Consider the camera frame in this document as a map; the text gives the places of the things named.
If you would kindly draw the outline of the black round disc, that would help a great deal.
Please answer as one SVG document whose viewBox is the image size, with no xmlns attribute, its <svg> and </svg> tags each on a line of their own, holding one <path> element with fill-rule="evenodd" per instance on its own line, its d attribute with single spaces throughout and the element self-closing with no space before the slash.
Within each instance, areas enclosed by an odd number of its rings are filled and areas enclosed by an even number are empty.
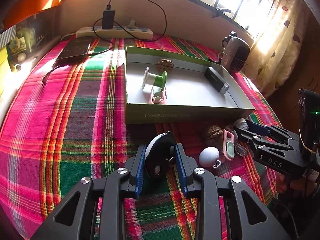
<svg viewBox="0 0 320 240">
<path fill-rule="evenodd" d="M 167 169 L 176 164 L 176 140 L 171 131 L 157 135 L 148 144 L 145 152 L 144 167 L 151 179 L 165 176 Z"/>
</svg>

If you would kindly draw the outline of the pink clip with mint pad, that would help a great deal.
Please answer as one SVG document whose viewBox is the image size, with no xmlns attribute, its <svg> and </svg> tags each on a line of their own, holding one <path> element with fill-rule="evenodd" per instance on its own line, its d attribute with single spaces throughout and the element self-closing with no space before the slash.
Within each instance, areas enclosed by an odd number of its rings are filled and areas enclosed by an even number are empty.
<svg viewBox="0 0 320 240">
<path fill-rule="evenodd" d="M 153 86 L 149 97 L 150 104 L 164 105 L 167 103 L 167 89 L 159 90 L 158 87 Z"/>
</svg>

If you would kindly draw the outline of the white egg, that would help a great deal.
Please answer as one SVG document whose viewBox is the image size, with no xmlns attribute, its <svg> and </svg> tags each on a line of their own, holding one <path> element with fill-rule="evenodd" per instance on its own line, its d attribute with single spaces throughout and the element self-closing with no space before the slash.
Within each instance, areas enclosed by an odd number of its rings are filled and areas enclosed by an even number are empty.
<svg viewBox="0 0 320 240">
<path fill-rule="evenodd" d="M 202 167 L 213 166 L 219 158 L 219 150 L 215 147 L 203 149 L 199 155 L 199 164 Z"/>
</svg>

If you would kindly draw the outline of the small white wheel knob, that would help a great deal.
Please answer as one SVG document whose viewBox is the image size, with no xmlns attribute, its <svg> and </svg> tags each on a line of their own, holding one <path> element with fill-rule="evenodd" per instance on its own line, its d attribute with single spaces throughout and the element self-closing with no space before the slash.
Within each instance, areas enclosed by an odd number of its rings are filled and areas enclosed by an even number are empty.
<svg viewBox="0 0 320 240">
<path fill-rule="evenodd" d="M 221 160 L 217 160 L 217 161 L 212 165 L 212 168 L 213 168 L 213 169 L 218 169 L 218 168 L 220 168 L 221 165 L 222 165 Z"/>
</svg>

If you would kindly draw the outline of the black silver lighter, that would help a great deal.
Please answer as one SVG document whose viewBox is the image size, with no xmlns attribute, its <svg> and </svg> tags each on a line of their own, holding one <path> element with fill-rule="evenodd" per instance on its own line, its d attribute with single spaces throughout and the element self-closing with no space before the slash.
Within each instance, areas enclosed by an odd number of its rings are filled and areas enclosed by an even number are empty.
<svg viewBox="0 0 320 240">
<path fill-rule="evenodd" d="M 206 69 L 204 77 L 222 95 L 224 95 L 229 89 L 229 84 L 213 67 L 208 67 Z"/>
</svg>

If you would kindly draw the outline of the floral curtain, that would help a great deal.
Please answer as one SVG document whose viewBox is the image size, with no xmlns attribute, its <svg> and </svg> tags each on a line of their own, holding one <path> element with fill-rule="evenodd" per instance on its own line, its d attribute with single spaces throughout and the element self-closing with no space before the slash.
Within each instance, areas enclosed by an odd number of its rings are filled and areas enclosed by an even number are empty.
<svg viewBox="0 0 320 240">
<path fill-rule="evenodd" d="M 265 98 L 292 74 L 308 26 L 310 9 L 303 0 L 280 0 L 255 41 L 242 72 Z"/>
</svg>

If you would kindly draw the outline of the green white cardboard box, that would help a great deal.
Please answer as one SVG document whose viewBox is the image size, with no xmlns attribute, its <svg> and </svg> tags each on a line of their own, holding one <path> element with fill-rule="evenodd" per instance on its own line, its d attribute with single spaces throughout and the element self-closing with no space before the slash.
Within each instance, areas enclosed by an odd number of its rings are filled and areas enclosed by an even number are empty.
<svg viewBox="0 0 320 240">
<path fill-rule="evenodd" d="M 157 69 L 160 59 L 169 59 L 174 64 L 172 72 L 167 73 L 167 103 L 164 105 L 149 103 L 152 85 L 142 89 L 146 67 L 153 74 L 163 73 Z M 208 67 L 213 67 L 229 84 L 224 95 L 204 77 Z M 235 78 L 223 66 L 210 61 L 169 51 L 127 47 L 124 70 L 126 124 L 233 121 L 248 117 L 255 109 Z"/>
</svg>

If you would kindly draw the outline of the green white spool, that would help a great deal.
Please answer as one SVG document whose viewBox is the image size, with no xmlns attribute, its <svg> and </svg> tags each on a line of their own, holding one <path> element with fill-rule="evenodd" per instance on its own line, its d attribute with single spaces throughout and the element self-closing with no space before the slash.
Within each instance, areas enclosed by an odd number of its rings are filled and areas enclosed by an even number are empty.
<svg viewBox="0 0 320 240">
<path fill-rule="evenodd" d="M 144 89 L 145 85 L 152 85 L 159 88 L 159 91 L 163 91 L 165 89 L 165 85 L 167 83 L 167 72 L 164 71 L 161 75 L 153 74 L 149 72 L 149 67 L 146 67 L 143 77 L 142 89 Z"/>
</svg>

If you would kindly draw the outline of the black smartphone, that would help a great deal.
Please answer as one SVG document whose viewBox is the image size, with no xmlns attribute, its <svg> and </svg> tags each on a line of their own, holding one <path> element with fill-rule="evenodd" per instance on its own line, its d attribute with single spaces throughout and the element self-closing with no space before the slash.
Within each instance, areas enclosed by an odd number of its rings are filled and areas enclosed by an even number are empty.
<svg viewBox="0 0 320 240">
<path fill-rule="evenodd" d="M 93 37 L 79 37 L 68 41 L 52 68 L 73 65 L 83 61 L 89 52 Z"/>
</svg>

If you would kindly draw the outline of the white power strip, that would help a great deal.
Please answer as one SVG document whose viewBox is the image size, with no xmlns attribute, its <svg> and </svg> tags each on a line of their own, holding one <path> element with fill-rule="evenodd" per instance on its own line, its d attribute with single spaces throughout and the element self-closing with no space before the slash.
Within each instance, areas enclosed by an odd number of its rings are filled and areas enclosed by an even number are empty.
<svg viewBox="0 0 320 240">
<path fill-rule="evenodd" d="M 94 37 L 97 38 L 95 32 L 103 38 L 132 38 L 131 35 L 137 37 L 138 39 L 146 39 L 152 40 L 153 39 L 153 32 L 148 28 L 128 28 L 125 27 L 122 29 L 120 26 L 114 26 L 112 29 L 103 29 L 101 26 L 97 27 L 84 27 L 79 29 L 76 32 L 76 38 L 80 37 Z"/>
</svg>

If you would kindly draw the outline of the black charger adapter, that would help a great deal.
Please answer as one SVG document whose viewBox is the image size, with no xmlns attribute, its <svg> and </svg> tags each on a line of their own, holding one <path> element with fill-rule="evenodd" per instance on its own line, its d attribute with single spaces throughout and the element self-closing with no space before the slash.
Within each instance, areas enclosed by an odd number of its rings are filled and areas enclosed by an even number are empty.
<svg viewBox="0 0 320 240">
<path fill-rule="evenodd" d="M 115 17 L 115 10 L 104 10 L 102 19 L 103 29 L 112 29 Z"/>
</svg>

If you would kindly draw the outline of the yellow box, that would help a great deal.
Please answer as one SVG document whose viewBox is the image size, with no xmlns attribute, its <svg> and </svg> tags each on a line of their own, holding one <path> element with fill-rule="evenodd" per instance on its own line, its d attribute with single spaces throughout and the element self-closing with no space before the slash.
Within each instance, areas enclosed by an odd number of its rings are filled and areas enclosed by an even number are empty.
<svg viewBox="0 0 320 240">
<path fill-rule="evenodd" d="M 1 49 L 0 64 L 0 93 L 2 94 L 7 85 L 7 78 L 10 76 L 11 73 L 6 46 L 4 46 Z"/>
</svg>

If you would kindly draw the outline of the orange shelf box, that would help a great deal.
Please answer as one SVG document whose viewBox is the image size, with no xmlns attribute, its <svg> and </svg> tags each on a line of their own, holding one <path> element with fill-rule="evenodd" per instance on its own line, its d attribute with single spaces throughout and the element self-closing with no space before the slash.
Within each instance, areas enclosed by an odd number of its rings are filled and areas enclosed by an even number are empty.
<svg viewBox="0 0 320 240">
<path fill-rule="evenodd" d="M 62 0 L 18 0 L 4 17 L 3 27 L 8 29 L 30 16 L 59 6 L 61 2 Z"/>
</svg>

